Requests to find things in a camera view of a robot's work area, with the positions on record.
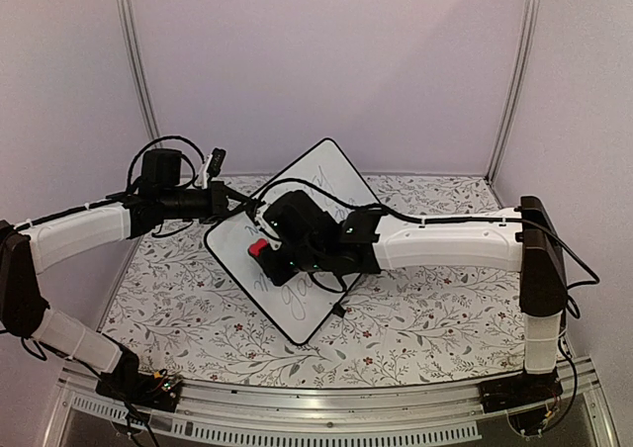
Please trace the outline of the red whiteboard eraser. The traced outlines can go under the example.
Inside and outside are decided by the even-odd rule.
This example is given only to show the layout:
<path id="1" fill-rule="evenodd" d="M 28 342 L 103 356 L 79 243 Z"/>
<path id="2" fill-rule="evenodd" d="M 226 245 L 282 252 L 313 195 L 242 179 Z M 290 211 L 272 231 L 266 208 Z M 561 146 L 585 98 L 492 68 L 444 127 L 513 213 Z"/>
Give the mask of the red whiteboard eraser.
<path id="1" fill-rule="evenodd" d="M 254 258 L 258 259 L 261 253 L 269 246 L 269 241 L 264 238 L 259 238 L 255 242 L 251 243 L 248 246 L 247 252 L 248 254 Z"/>

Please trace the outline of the white whiteboard with black frame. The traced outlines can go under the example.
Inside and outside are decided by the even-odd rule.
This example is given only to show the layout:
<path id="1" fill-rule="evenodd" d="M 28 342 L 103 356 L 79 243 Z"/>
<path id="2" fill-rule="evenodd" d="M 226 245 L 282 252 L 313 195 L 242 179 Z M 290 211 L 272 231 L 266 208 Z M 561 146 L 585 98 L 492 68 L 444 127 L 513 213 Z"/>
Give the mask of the white whiteboard with black frame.
<path id="1" fill-rule="evenodd" d="M 257 198 L 266 187 L 284 178 L 309 181 L 351 205 L 368 205 L 378 201 L 340 146 L 329 137 L 268 178 L 251 197 Z M 266 236 L 261 232 L 264 226 L 263 218 L 254 223 L 246 213 L 240 213 L 213 225 L 206 232 L 204 243 L 259 311 L 288 341 L 301 346 L 319 330 L 345 293 L 334 276 L 322 272 L 315 274 L 313 279 L 300 273 L 282 286 L 274 286 L 247 253 L 251 244 Z"/>

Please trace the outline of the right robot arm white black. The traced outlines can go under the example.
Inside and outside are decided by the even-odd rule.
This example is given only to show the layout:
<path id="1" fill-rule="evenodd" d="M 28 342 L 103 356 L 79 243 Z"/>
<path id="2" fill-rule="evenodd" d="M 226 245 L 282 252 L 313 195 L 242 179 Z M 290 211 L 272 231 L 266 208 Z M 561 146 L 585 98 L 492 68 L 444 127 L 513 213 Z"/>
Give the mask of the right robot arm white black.
<path id="1" fill-rule="evenodd" d="M 542 202 L 524 196 L 516 207 L 489 215 L 408 216 L 384 204 L 345 204 L 337 221 L 312 194 L 319 188 L 292 179 L 294 189 L 270 203 L 255 197 L 248 216 L 264 232 L 249 256 L 281 286 L 298 274 L 378 274 L 413 266 L 477 266 L 516 272 L 524 315 L 523 372 L 511 383 L 518 402 L 532 403 L 554 375 L 563 313 L 572 284 L 565 260 L 573 259 L 596 285 L 599 276 L 559 236 Z"/>

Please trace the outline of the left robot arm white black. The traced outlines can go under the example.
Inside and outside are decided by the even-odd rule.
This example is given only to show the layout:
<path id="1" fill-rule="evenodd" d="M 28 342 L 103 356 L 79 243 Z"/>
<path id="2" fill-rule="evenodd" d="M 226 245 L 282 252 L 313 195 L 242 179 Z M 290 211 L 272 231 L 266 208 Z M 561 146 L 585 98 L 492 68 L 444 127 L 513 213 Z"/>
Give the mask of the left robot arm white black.
<path id="1" fill-rule="evenodd" d="M 41 293 L 43 276 L 69 267 L 74 258 L 85 261 L 87 252 L 98 247 L 139 238 L 170 220 L 207 224 L 234 216 L 250 200 L 219 180 L 225 156 L 224 150 L 214 149 L 183 182 L 181 166 L 190 158 L 153 141 L 133 158 L 141 171 L 128 173 L 123 191 L 18 225 L 2 222 L 4 332 L 85 365 L 125 401 L 139 401 L 146 394 L 147 377 L 138 369 L 138 357 L 52 307 Z"/>

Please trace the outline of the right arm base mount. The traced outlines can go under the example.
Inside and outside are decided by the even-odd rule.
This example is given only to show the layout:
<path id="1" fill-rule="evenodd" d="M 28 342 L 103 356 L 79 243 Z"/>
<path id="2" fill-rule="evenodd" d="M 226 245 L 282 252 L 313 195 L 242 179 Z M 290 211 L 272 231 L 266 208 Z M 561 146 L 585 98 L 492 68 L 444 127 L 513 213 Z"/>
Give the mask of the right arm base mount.
<path id="1" fill-rule="evenodd" d="M 485 413 L 544 402 L 563 393 L 557 369 L 549 374 L 518 374 L 481 381 L 477 384 L 479 400 Z"/>

